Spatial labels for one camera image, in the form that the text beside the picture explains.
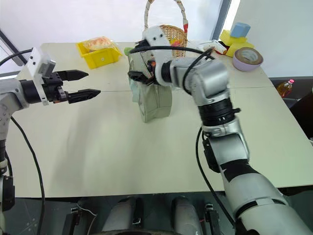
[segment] white table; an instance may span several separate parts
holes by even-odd
[[[120,43],[121,47],[132,44]],[[200,126],[198,109],[184,91],[173,91],[171,115],[143,123],[128,86],[127,58],[89,70],[75,44],[44,44],[57,70],[79,69],[89,77],[67,90],[95,88],[92,100],[16,112],[38,157],[47,197],[208,191],[195,158]],[[276,187],[313,184],[313,148],[261,68],[240,72],[220,57],[231,74],[230,92],[250,149],[250,163]],[[7,150],[16,196],[39,197],[32,156],[11,123]],[[204,171],[213,188],[223,190],[220,175]]]

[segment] blue block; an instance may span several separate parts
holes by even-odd
[[[230,36],[234,38],[245,37],[248,34],[250,28],[251,27],[248,24],[235,23],[233,29],[231,30]]]

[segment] bottle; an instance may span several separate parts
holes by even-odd
[[[282,98],[286,97],[291,92],[293,83],[294,83],[294,80],[290,79],[288,82],[281,83],[276,88]]]

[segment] food package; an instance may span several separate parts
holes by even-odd
[[[90,52],[115,46],[116,45],[107,37],[97,37],[84,42],[84,47]]]

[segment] black wire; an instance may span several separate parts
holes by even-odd
[[[202,135],[202,140],[204,141],[205,138],[204,138],[204,132],[203,131],[201,132],[201,135]]]
[[[142,51],[148,51],[148,50],[185,50],[185,51],[191,51],[194,53],[202,54],[203,51],[188,48],[188,47],[172,47],[172,46],[153,46],[153,47],[138,47],[130,50],[130,54],[142,52]]]
[[[26,144],[30,150],[30,152],[32,153],[33,155],[33,158],[34,158],[34,162],[35,162],[35,165],[36,165],[36,169],[37,169],[37,172],[38,172],[38,177],[39,177],[39,183],[40,183],[40,190],[41,190],[41,212],[40,212],[40,218],[39,218],[39,223],[38,223],[38,229],[37,229],[37,235],[40,235],[40,232],[41,232],[41,227],[42,227],[42,224],[43,224],[43,219],[44,219],[44,214],[45,214],[45,189],[44,189],[44,184],[43,184],[43,178],[42,178],[42,175],[41,175],[41,171],[40,171],[40,167],[39,167],[39,164],[38,164],[38,161],[37,161],[37,158],[36,158],[36,154],[34,152],[34,149],[32,148],[23,128],[18,124],[18,122],[13,118],[11,117],[12,121],[14,122],[14,124],[17,126],[17,128],[21,131],[25,141],[26,141]]]
[[[33,48],[32,49],[28,49],[28,50],[22,50],[22,51],[19,51],[17,53],[14,53],[12,55],[9,55],[8,57],[6,57],[6,58],[4,58],[3,60],[0,61],[0,66],[3,65],[8,60],[14,58],[15,56],[22,55],[22,54],[25,54],[25,53],[30,53],[32,50],[33,50]]]
[[[205,56],[209,57],[210,59],[214,60],[214,57],[212,57],[210,54],[212,53],[213,48],[209,48],[208,50],[206,50],[205,52],[203,52],[197,59],[195,59],[194,62],[192,62],[192,64],[188,67],[188,69],[186,70],[184,77],[182,78],[182,88],[184,89],[184,91],[186,91],[188,94],[191,94],[191,92],[189,90],[187,90],[186,85],[185,85],[185,81],[186,78],[188,76],[188,73],[190,72],[190,70]]]
[[[13,176],[11,161],[6,151],[5,151],[5,158],[8,160],[9,176]]]
[[[202,132],[202,128],[200,127],[199,132],[197,134],[197,139],[196,139],[196,158],[197,158],[197,163],[198,163],[198,167],[201,171],[201,175],[204,178],[204,181],[206,182],[207,186],[209,187],[214,199],[216,200],[216,202],[220,205],[222,211],[224,212],[224,214],[226,215],[227,219],[229,220],[229,222],[232,224],[232,226],[235,227],[235,221],[234,219],[231,217],[231,215],[228,213],[228,211],[226,210],[224,204],[221,202],[221,200],[219,199],[219,197],[217,196],[216,192],[214,191],[214,189],[212,188],[209,180],[207,179],[207,177],[205,176],[205,173],[202,169],[200,160],[199,160],[199,151],[198,151],[198,145],[199,145],[199,138]]]

